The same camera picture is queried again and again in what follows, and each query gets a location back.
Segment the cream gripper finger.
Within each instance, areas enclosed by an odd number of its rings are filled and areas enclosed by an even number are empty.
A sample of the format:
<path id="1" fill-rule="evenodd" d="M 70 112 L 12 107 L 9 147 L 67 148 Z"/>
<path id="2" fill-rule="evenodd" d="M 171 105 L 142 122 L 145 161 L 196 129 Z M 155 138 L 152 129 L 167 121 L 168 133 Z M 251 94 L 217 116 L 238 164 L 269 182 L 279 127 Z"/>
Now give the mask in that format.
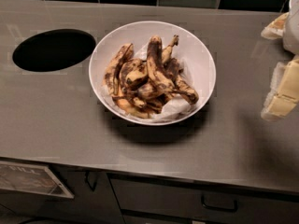
<path id="1" fill-rule="evenodd" d="M 289 13 L 286 12 L 275 18 L 263 28 L 263 30 L 261 31 L 261 37 L 269 40 L 283 38 L 285 35 L 285 23 L 288 17 Z"/>
<path id="2" fill-rule="evenodd" d="M 288 63 L 279 62 L 275 67 L 261 117 L 267 121 L 284 119 L 298 104 L 299 56 L 296 55 Z"/>

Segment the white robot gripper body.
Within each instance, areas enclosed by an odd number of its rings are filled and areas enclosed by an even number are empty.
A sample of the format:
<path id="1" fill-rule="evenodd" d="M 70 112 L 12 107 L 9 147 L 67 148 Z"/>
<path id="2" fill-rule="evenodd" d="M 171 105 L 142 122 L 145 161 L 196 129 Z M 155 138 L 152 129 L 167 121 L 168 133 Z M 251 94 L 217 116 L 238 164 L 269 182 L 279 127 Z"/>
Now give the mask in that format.
<path id="1" fill-rule="evenodd" d="M 289 15 L 284 24 L 283 47 L 299 55 L 299 0 L 289 1 Z"/>

